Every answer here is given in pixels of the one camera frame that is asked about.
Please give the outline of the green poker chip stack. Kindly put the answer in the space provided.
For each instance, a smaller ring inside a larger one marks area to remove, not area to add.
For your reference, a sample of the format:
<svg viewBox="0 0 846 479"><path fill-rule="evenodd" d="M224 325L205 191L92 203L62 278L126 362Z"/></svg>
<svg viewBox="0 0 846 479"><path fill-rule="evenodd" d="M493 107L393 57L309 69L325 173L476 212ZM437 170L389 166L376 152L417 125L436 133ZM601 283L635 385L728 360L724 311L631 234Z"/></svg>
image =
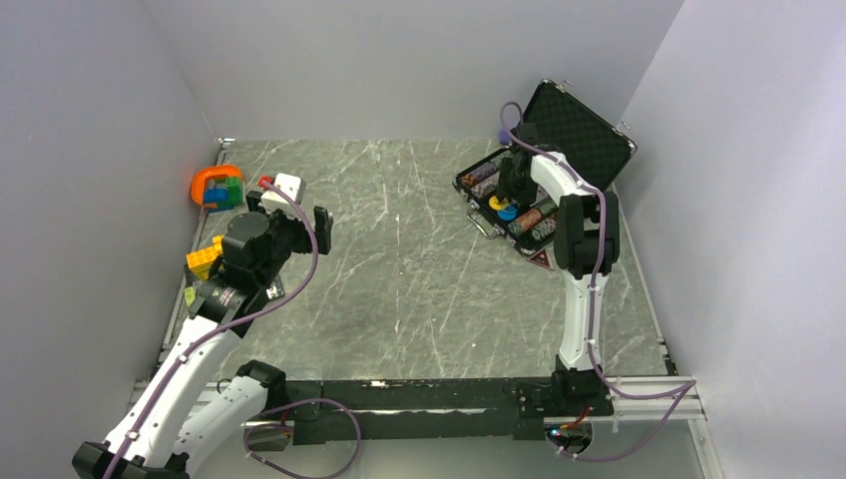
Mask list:
<svg viewBox="0 0 846 479"><path fill-rule="evenodd" d="M545 198L535 204L535 209L540 213L541 218L545 219L552 215L558 209L558 206L553 199Z"/></svg>

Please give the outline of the triangular red warning card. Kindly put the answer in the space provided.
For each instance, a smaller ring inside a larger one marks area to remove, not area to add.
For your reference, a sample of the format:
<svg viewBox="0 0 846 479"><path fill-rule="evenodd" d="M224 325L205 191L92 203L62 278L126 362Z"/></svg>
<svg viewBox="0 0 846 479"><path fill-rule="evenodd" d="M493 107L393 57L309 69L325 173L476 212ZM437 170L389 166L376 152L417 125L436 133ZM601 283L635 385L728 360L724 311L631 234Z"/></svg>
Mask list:
<svg viewBox="0 0 846 479"><path fill-rule="evenodd" d="M550 255L548 254L548 251L545 248L538 250L534 254L529 256L527 258L527 261L548 270L555 269L553 262L550 259Z"/></svg>

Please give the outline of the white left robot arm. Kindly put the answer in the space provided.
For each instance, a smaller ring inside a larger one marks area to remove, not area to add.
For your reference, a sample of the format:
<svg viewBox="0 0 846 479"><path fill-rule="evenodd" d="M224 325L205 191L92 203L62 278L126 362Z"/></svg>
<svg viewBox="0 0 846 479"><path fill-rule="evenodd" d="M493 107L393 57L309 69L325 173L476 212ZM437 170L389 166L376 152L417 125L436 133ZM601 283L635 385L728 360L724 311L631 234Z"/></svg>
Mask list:
<svg viewBox="0 0 846 479"><path fill-rule="evenodd" d="M316 207L306 224L277 210L233 218L215 238L208 277L191 303L176 344L130 412L101 442L80 445L72 467L81 478L190 478L244 420L278 416L285 374L258 360L242 366L223 393L193 409L222 361L244 338L249 317L294 253L331 249L333 218Z"/></svg>

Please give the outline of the black poker chip case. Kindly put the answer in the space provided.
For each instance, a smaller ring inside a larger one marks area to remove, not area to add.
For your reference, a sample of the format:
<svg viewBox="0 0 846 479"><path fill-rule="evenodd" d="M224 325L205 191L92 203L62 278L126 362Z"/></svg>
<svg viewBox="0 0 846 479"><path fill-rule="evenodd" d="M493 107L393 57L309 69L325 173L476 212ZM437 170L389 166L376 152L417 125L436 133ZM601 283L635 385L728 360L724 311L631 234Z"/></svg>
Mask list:
<svg viewBox="0 0 846 479"><path fill-rule="evenodd" d="M523 119L537 125L542 147L555 147L565 155L574 170L601 190L613 183L637 150L633 140L570 94L563 85L550 79L544 79L538 84L523 112ZM459 172L453 178L452 185L471 209L488 222L496 237L504 237L520 254L531 256L550 245L554 235L542 241L534 241L530 231L526 231L515 238L509 232L509 223L500 220L497 211L488 205L489 197L496 191L484 199L474 199L470 196L472 187L467 185L467 175L474 169L490 161L501 166L508 155L507 146L494 151ZM547 192L538 187L532 204L516 207L517 217L546 197Z"/></svg>

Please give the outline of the purple poker chip stack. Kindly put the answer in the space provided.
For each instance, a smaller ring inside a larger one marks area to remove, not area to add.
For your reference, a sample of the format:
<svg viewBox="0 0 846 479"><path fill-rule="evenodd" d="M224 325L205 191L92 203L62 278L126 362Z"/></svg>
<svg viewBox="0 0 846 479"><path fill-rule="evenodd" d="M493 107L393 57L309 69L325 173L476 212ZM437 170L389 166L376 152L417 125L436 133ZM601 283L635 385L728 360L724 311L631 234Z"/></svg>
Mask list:
<svg viewBox="0 0 846 479"><path fill-rule="evenodd" d="M501 169L501 166L493 161L487 162L467 175L467 185L473 187L493 176Z"/></svg>

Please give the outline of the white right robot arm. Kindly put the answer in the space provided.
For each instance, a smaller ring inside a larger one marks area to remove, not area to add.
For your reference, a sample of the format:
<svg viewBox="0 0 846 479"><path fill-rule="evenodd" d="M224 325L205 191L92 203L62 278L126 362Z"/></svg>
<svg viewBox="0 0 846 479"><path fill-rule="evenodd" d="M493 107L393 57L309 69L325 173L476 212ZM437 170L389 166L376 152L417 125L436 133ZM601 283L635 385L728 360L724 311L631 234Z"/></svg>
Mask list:
<svg viewBox="0 0 846 479"><path fill-rule="evenodd" d="M619 202L584 179L563 153L537 144L534 124L519 124L507 134L512 158L501 167L498 196L523 200L541 187L557 207L553 256L563 272L566 304L550 398L559 412L571 415L589 399L609 395L596 335L605 286L619 258Z"/></svg>

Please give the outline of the red poker chip stack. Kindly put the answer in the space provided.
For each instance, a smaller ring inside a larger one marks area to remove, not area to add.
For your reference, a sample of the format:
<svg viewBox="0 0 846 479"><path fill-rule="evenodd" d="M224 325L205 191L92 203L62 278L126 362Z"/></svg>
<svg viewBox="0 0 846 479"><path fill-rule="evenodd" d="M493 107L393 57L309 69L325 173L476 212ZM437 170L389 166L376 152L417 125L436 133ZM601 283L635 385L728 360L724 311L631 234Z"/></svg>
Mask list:
<svg viewBox="0 0 846 479"><path fill-rule="evenodd" d="M532 227L538 224L542 218L540 213L535 209L532 208L525 212L524 214L520 215L519 217L515 218L515 220L519 221L524 227L524 233L529 231Z"/></svg>

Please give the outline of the blue round button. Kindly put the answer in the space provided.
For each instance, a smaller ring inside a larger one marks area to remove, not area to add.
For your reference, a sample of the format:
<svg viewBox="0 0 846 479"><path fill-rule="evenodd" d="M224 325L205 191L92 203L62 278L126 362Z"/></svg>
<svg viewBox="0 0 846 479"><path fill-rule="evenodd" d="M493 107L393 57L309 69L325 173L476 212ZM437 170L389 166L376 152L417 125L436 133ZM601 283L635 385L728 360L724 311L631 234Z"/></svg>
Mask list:
<svg viewBox="0 0 846 479"><path fill-rule="evenodd" d="M517 209L514 206L507 206L498 210L497 216L503 222L509 223L517 217Z"/></svg>

